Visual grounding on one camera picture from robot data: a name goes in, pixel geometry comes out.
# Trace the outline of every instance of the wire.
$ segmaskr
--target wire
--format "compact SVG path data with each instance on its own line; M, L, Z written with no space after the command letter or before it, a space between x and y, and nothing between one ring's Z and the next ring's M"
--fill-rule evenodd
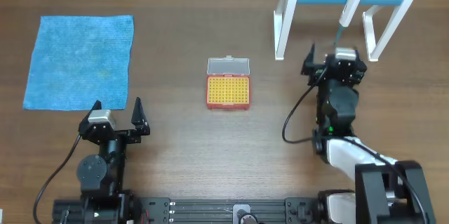
M352 145L357 146L358 148L364 150L365 152L367 152L368 154L370 154L371 156L373 156L374 158L376 158L377 160L383 162L387 167L389 167L391 169L391 171L393 171L393 173L395 173L403 182L403 184L407 187L407 189L410 191L411 195L413 198L415 198L418 207L420 208L421 214L422 214L422 220L424 221L424 224L427 224L427 217L426 217L426 213L424 211L424 207L421 204L421 201L415 191L415 188L413 188L413 186L410 184L410 182L408 182L408 179L400 172L398 171L398 169L396 169L396 167L393 164L390 164L385 158L381 157L381 155L379 153L374 153L372 150L370 150L369 148L367 148L365 145L362 145L360 143L357 143L353 140L344 138L344 137L338 137L338 136L328 136L328 140L330 139L338 139L338 140L343 140L345 142L351 143Z
M307 96L307 94L309 94L309 92L319 84L319 82L321 81L321 79L324 77L324 74L328 71L328 67L326 66L324 68L324 70L322 71L322 73L320 74L320 76L318 77L318 79L307 89L306 92L304 92L304 94L301 95L301 98L296 102L296 105L293 107L293 109L290 111L290 113L288 114L286 121L283 123L283 127L282 127L282 139L283 141L285 141L286 143L290 143L290 144L296 144L296 143L305 143L309 140L312 140L312 138L304 138L301 140L287 140L286 138L286 128L287 128L287 124L290 121L290 118L292 117L292 115L295 113L296 108L300 105L300 103L302 102L302 100Z
M39 192L39 194L36 197L36 201L34 202L34 206L33 206L33 218L34 218L34 222L36 224L41 224L41 222L39 221L39 219L37 218L37 205L39 204L39 201L41 200L43 191L45 191L45 189L47 188L48 184L50 183L50 181L56 176L56 174L58 174L58 172L64 168L65 164L69 161L70 157L72 156L73 152L75 151L76 146L79 143L79 140L81 139L81 136L78 135L76 137L75 143L73 144L69 154L67 155L67 157L65 157L65 160L61 163L61 165L59 165L59 167L55 170L55 172L53 172L53 174L51 174L51 176L47 179L47 181L43 184L41 191Z

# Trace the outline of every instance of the white stand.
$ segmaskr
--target white stand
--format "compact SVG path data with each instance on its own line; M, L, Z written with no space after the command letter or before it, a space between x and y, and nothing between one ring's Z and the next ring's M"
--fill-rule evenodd
M279 0L274 11L274 52L276 60L283 60L286 52L288 33L295 14L297 0Z
M365 40L368 59L371 62L377 62L380 54L384 50L394 31L406 14L413 0L403 0L400 6L395 7L385 31L376 44L373 15L381 9L381 6L372 6L363 13L363 26L365 27ZM279 0L274 11L274 51L275 59L283 60L286 52L288 33L295 13L297 0Z
M366 12L363 13L363 26L365 27L365 42L366 51L368 54L368 59L371 62L377 62L379 60L380 54L384 50L394 31L398 27L402 18L406 14L408 8L412 4L413 0L403 0L402 4L394 8L393 14L385 27L379 42L376 45L376 39L374 36L373 27L373 16L382 7L381 6L371 6Z

